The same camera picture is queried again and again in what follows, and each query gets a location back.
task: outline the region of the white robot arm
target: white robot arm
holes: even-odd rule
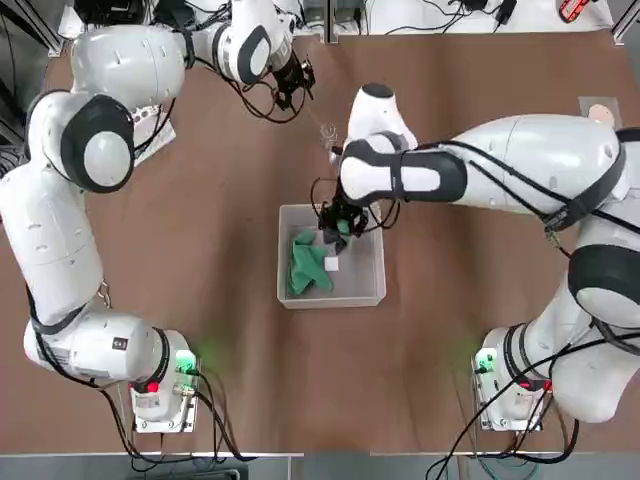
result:
[[[607,340],[554,364],[553,395],[576,419],[610,419],[640,367],[638,341],[615,339],[640,329],[639,140],[637,131],[618,136],[582,117],[525,115],[418,146],[390,89],[358,92],[334,204],[365,207],[387,198],[527,212],[550,234],[580,222],[567,274],[542,315],[491,331],[478,353],[482,401],[517,380],[488,409],[491,429],[526,429],[551,374],[549,363],[522,372],[569,343]],[[333,228],[330,213],[339,211],[323,210],[321,228]]]
[[[178,332],[94,300],[104,273],[84,193],[112,193],[127,183],[135,151],[130,112],[175,98],[189,57],[202,56],[243,84],[267,68],[276,78],[288,68],[304,77],[271,0],[234,0],[232,14],[230,25],[214,23],[189,41],[143,26],[81,35],[71,52],[71,91],[36,99],[27,122],[30,162],[0,180],[0,214],[31,307],[27,356],[85,380],[130,382],[146,431],[180,431],[189,401],[181,374],[195,359]],[[287,77],[285,91],[310,88],[299,79]]]

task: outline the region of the cable connector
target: cable connector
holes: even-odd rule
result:
[[[518,0],[504,0],[498,9],[498,14],[496,15],[496,21],[498,25],[506,25],[513,14],[513,10],[516,8],[516,3]]]

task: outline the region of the green towel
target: green towel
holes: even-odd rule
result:
[[[312,282],[322,290],[331,291],[333,285],[324,270],[324,247],[313,247],[316,234],[305,230],[293,240],[291,264],[289,265],[289,291],[300,295]]]

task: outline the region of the table surface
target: table surface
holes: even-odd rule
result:
[[[318,83],[295,122],[253,118],[221,80],[194,70],[172,116],[177,139],[122,191],[89,196],[114,306],[186,336],[224,384],[243,451],[448,450],[470,414],[471,354],[492,327],[535,318],[566,260],[531,217],[412,203],[384,236],[378,307],[288,311],[276,299],[278,208],[307,203],[311,182],[332,174],[320,125],[344,135],[361,84],[394,88],[425,142],[501,116],[579,114],[578,96],[617,97],[625,125],[640,125],[626,53],[607,32],[296,44]],[[68,58],[52,60],[47,88],[70,81]],[[4,236],[0,264],[0,452],[122,451],[99,395],[26,359],[24,284]],[[578,449],[638,451],[639,401],[634,379],[612,421],[583,426]],[[195,434],[163,448],[211,451],[203,412]],[[159,450],[158,435],[137,437]],[[507,442],[491,434],[480,445]],[[561,450],[557,421],[526,448]]]

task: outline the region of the white plastic bin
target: white plastic bin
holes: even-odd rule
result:
[[[372,209],[380,218],[378,205],[372,205]],[[372,219],[368,226],[375,226]],[[279,227],[277,295],[286,308],[374,307],[387,294],[382,229],[349,238],[349,245],[337,257],[339,270],[327,272],[333,283],[331,292],[310,285],[301,295],[293,295],[287,286],[293,239],[303,230],[314,230],[313,245],[322,246],[322,232],[311,205],[281,206]]]

